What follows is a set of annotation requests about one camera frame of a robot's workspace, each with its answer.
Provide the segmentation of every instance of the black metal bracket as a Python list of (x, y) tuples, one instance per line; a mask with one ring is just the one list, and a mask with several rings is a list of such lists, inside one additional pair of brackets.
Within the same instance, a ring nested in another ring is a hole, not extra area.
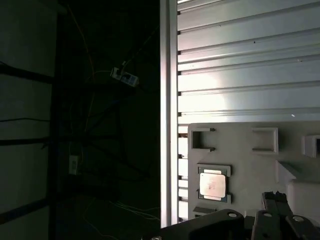
[(52, 84), (55, 81), (55, 78), (52, 76), (42, 75), (40, 73), (22, 70), (4, 64), (0, 64), (0, 74), (28, 79), (45, 84)]

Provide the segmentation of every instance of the cable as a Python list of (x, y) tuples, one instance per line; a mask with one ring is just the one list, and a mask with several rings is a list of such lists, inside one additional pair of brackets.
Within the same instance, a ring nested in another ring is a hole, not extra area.
[(135, 209), (135, 210), (138, 210), (138, 211), (141, 211), (141, 212), (148, 212), (148, 211), (151, 211), (151, 210), (156, 210), (156, 209), (160, 209), (160, 207), (152, 207), (152, 208), (148, 208), (148, 209), (140, 209), (140, 208), (137, 208), (137, 207), (134, 207), (134, 206), (130, 206), (130, 205), (126, 205), (120, 201), (118, 201), (118, 205), (121, 205), (121, 206), (124, 206), (126, 208), (129, 208), (129, 209)]
[(46, 122), (49, 123), (50, 120), (45, 120), (45, 119), (38, 119), (38, 118), (30, 118), (30, 117), (20, 117), (20, 118), (11, 118), (11, 119), (4, 119), (0, 120), (0, 123), (7, 123), (7, 122), (15, 122), (15, 121), (36, 121), (36, 122)]
[(94, 63), (93, 63), (92, 58), (91, 58), (90, 53), (89, 53), (89, 49), (88, 49), (88, 45), (87, 45), (87, 42), (86, 42), (86, 39), (85, 39), (85, 35), (84, 35), (84, 33), (82, 32), (82, 30), (81, 30), (81, 28), (80, 28), (80, 26), (79, 26), (79, 24), (78, 24), (78, 22), (77, 22), (77, 20), (76, 20), (76, 17), (75, 17), (75, 15), (74, 15), (74, 13), (72, 12), (69, 4), (67, 4), (67, 8), (68, 8), (68, 10), (69, 10), (69, 12), (70, 12), (70, 14), (71, 14), (71, 17), (72, 17), (72, 19), (73, 19), (76, 27), (77, 27), (78, 30), (79, 30), (79, 33), (80, 33), (81, 36), (82, 36), (83, 43), (84, 43), (84, 46), (85, 46), (85, 50), (86, 50), (86, 53), (88, 54), (89, 61), (90, 61), (90, 65), (91, 65), (91, 69), (92, 69), (93, 82), (95, 82), (96, 79), (95, 79)]
[(126, 66), (141, 52), (141, 50), (144, 48), (144, 46), (149, 42), (149, 40), (153, 37), (153, 35), (157, 32), (158, 28), (160, 25), (158, 25), (151, 33), (150, 35), (147, 37), (147, 39), (143, 42), (143, 44), (141, 45), (141, 47), (138, 49), (138, 51), (136, 53), (134, 53), (132, 55), (131, 58), (129, 58), (128, 61), (124, 61), (121, 65), (121, 67), (119, 68), (119, 72), (122, 74), (125, 71)]
[(114, 240), (118, 240), (118, 238), (116, 238), (115, 236), (102, 234), (97, 227), (95, 227), (91, 222), (89, 222), (89, 221), (86, 219), (87, 211), (88, 211), (88, 209), (91, 207), (91, 205), (94, 203), (95, 200), (96, 200), (96, 198), (94, 197), (94, 198), (92, 199), (92, 201), (89, 203), (89, 205), (86, 207), (86, 209), (85, 209), (85, 211), (83, 212), (83, 215), (82, 215), (83, 220), (84, 220), (87, 224), (89, 224), (94, 230), (96, 230), (96, 232), (97, 232), (101, 237), (106, 237), (106, 238), (111, 238), (111, 239), (114, 239)]
[(0, 63), (1, 63), (1, 64), (3, 64), (3, 65), (5, 65), (5, 66), (7, 66), (7, 67), (12, 68), (12, 66), (10, 66), (10, 65), (6, 64), (6, 63), (5, 63), (5, 62), (3, 62), (3, 61), (0, 61)]
[(95, 149), (103, 152), (107, 157), (119, 160), (120, 164), (123, 164), (123, 165), (127, 166), (128, 168), (136, 171), (137, 173), (139, 173), (140, 175), (144, 176), (145, 178), (149, 177), (149, 173), (148, 172), (144, 172), (143, 170), (137, 168), (136, 166), (132, 165), (128, 161), (126, 161), (126, 162), (123, 161), (120, 157), (118, 157), (118, 156), (114, 155), (113, 153), (109, 152), (107, 149), (104, 149), (104, 148), (100, 147), (99, 145), (96, 145), (96, 144), (94, 144), (92, 142), (89, 142), (89, 145), (94, 147)]
[[(72, 16), (72, 19), (73, 19), (76, 27), (78, 28), (78, 30), (79, 30), (79, 32), (80, 32), (80, 34), (81, 34), (81, 36), (82, 36), (83, 43), (84, 43), (84, 46), (85, 46), (85, 49), (86, 49), (86, 53), (88, 54), (88, 58), (89, 58), (90, 65), (91, 65), (91, 69), (92, 69), (92, 80), (93, 80), (93, 83), (95, 83), (95, 82), (96, 82), (96, 78), (95, 78), (94, 63), (93, 63), (92, 58), (91, 58), (91, 55), (90, 55), (90, 53), (89, 53), (89, 49), (88, 49), (88, 45), (87, 45), (85, 36), (84, 36), (83, 32), (81, 31), (81, 28), (80, 28), (80, 26), (79, 26), (79, 24), (78, 24), (78, 22), (77, 22), (77, 20), (76, 20), (76, 17), (75, 17), (75, 15), (74, 15), (74, 13), (73, 13), (72, 10), (71, 10), (69, 4), (67, 5), (67, 8), (68, 8), (68, 10), (69, 10), (69, 12), (70, 12), (70, 14), (71, 14), (71, 16)], [(91, 98), (91, 102), (90, 102), (89, 111), (88, 111), (88, 116), (87, 116), (86, 122), (85, 122), (85, 127), (84, 127), (84, 131), (85, 131), (85, 132), (87, 131), (88, 122), (89, 122), (89, 116), (90, 116), (90, 114), (91, 114), (92, 105), (93, 105), (94, 100), (95, 100), (95, 95), (96, 95), (96, 94), (93, 92), (92, 98)]]
[(115, 205), (115, 206), (118, 207), (118, 208), (121, 208), (121, 209), (127, 210), (127, 211), (129, 211), (129, 212), (132, 212), (133, 214), (136, 214), (136, 215), (138, 215), (138, 216), (141, 216), (141, 217), (143, 217), (143, 218), (145, 218), (145, 219), (148, 219), (148, 220), (159, 220), (159, 221), (160, 221), (160, 219), (159, 219), (158, 217), (153, 216), (153, 215), (151, 215), (151, 214), (148, 214), (148, 213), (145, 213), (145, 212), (140, 212), (140, 211), (131, 210), (131, 209), (127, 208), (127, 207), (121, 206), (121, 205), (116, 204), (116, 203), (113, 203), (113, 202), (111, 202), (111, 201), (110, 201), (110, 203), (113, 204), (113, 205)]

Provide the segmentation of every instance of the black cable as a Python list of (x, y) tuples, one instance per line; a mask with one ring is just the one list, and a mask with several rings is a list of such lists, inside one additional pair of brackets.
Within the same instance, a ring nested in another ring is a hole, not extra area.
[(11, 67), (11, 68), (12, 68), (12, 66), (9, 66), (8, 64), (6, 64), (6, 63), (3, 62), (3, 61), (0, 61), (0, 63), (3, 64), (3, 65), (6, 65), (7, 67)]
[(114, 158), (116, 160), (119, 160), (120, 164), (123, 164), (123, 165), (127, 166), (128, 168), (130, 168), (132, 170), (135, 170), (137, 173), (139, 173), (140, 175), (144, 176), (145, 178), (149, 177), (149, 174), (147, 172), (144, 172), (143, 170), (137, 168), (136, 166), (132, 165), (128, 161), (126, 161), (126, 162), (123, 161), (120, 157), (118, 157), (118, 156), (114, 155), (113, 153), (109, 152), (107, 149), (104, 149), (101, 146), (96, 145), (96, 144), (94, 144), (92, 142), (89, 142), (88, 145), (94, 147), (95, 149), (97, 149), (97, 150), (99, 150), (101, 152), (103, 152), (104, 155), (106, 155), (109, 158)]
[(38, 119), (38, 118), (30, 118), (30, 117), (20, 117), (20, 118), (11, 118), (11, 119), (4, 119), (0, 120), (0, 123), (7, 123), (7, 122), (15, 122), (15, 121), (36, 121), (36, 122), (46, 122), (49, 123), (50, 120), (45, 120), (45, 119)]
[(146, 40), (142, 43), (142, 45), (140, 46), (140, 48), (134, 53), (132, 54), (132, 56), (129, 58), (129, 60), (124, 61), (122, 63), (122, 65), (119, 67), (117, 74), (118, 75), (122, 75), (122, 73), (125, 71), (126, 66), (133, 60), (136, 58), (136, 56), (141, 52), (141, 50), (145, 47), (145, 45), (150, 41), (150, 39), (155, 35), (155, 33), (158, 31), (158, 28), (160, 27), (160, 25), (158, 25), (151, 33), (150, 35), (146, 38)]

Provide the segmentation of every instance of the power strip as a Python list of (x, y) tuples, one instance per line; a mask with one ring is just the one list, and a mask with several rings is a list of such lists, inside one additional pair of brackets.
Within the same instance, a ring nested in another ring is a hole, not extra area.
[(69, 156), (69, 174), (77, 175), (79, 167), (79, 156), (70, 155)]
[(117, 79), (125, 84), (128, 84), (131, 87), (136, 87), (139, 84), (139, 78), (135, 75), (132, 75), (128, 72), (122, 72), (122, 74), (119, 73), (119, 68), (114, 67), (111, 71), (110, 76), (113, 77), (114, 79)]

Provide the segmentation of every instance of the white wire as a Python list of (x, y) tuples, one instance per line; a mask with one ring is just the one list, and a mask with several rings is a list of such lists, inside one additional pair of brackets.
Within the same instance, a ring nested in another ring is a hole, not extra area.
[(83, 212), (83, 220), (86, 221), (86, 223), (88, 223), (93, 229), (95, 229), (97, 231), (97, 233), (101, 236), (101, 237), (106, 237), (106, 238), (111, 238), (111, 239), (114, 239), (114, 240), (119, 240), (118, 238), (114, 237), (114, 236), (111, 236), (111, 235), (105, 235), (105, 234), (102, 234), (98, 228), (96, 228), (91, 222), (89, 222), (87, 219), (86, 219), (86, 214), (87, 214), (87, 211), (88, 209), (90, 208), (90, 206), (94, 203), (94, 201), (96, 200), (96, 198), (94, 197), (92, 199), (92, 201), (89, 203), (89, 205), (86, 207), (85, 211)]
[(135, 210), (138, 210), (138, 211), (141, 211), (141, 212), (148, 212), (148, 211), (156, 210), (156, 209), (160, 208), (160, 207), (152, 207), (152, 208), (148, 208), (148, 209), (141, 209), (141, 208), (137, 208), (137, 207), (134, 207), (134, 206), (126, 205), (126, 204), (124, 204), (123, 202), (120, 202), (120, 201), (118, 201), (118, 204), (123, 206), (123, 207), (130, 208), (130, 209), (135, 209)]
[(115, 205), (115, 206), (118, 207), (118, 208), (121, 208), (121, 209), (127, 210), (127, 211), (129, 211), (129, 212), (132, 212), (133, 214), (136, 214), (136, 215), (138, 215), (138, 216), (141, 216), (141, 217), (143, 217), (143, 218), (145, 218), (145, 219), (148, 219), (148, 220), (159, 220), (159, 221), (160, 221), (160, 219), (159, 219), (158, 217), (153, 216), (153, 215), (151, 215), (151, 214), (148, 214), (148, 213), (145, 213), (145, 212), (140, 212), (140, 211), (131, 210), (131, 209), (125, 207), (125, 206), (122, 206), (122, 205), (113, 203), (113, 202), (111, 202), (111, 201), (110, 201), (110, 203), (113, 204), (113, 205)]

